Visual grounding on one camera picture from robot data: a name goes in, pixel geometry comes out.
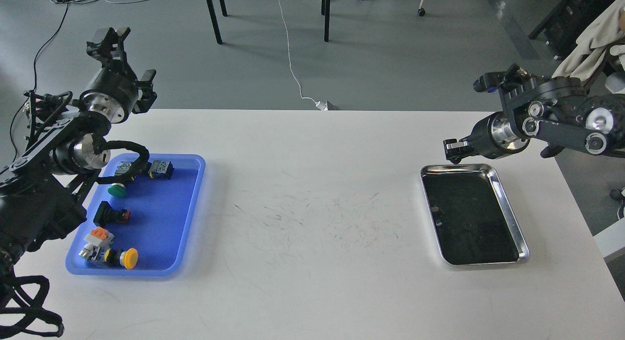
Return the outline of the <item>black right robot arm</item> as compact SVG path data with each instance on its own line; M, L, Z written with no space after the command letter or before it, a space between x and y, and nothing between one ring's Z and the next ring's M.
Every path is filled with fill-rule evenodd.
M477 92L497 91L502 106L473 127L467 137L444 140L448 161L496 159L520 153L531 139L547 143L542 158L564 149L593 156L624 157L624 95L590 97L578 78L546 78L512 64L478 77Z

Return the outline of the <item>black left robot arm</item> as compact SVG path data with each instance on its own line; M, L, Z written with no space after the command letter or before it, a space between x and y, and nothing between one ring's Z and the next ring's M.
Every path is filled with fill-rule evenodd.
M86 220L83 202L94 184L122 183L143 170L149 151L130 141L106 141L112 124L146 113L158 95L155 70L138 78L127 61L124 42L130 29L103 28L86 52L101 70L79 98L25 95L30 136L22 156L1 170L1 313L21 316L1 327L1 338L32 334L36 320L56 326L42 337L64 333L61 316L44 309L49 280L17 277L14 266L43 242L65 238Z

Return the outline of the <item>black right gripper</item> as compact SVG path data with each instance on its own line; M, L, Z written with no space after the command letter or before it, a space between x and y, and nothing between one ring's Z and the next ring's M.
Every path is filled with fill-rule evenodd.
M527 138L517 136L506 115L497 111L475 124L470 142L466 138L448 138L443 141L443 149L447 161L459 164L477 154L489 159L507 157L524 151L529 143Z

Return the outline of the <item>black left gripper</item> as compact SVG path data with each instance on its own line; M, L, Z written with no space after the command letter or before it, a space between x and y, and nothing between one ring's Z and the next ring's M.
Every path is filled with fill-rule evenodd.
M153 90L156 70L147 70L140 80L132 82L114 71L131 71L127 62L124 41L131 33L129 27L97 30L93 42L86 43L86 52L101 62L96 73L80 95L87 110L104 115L112 124L125 122L131 111L147 113L153 106L157 93Z

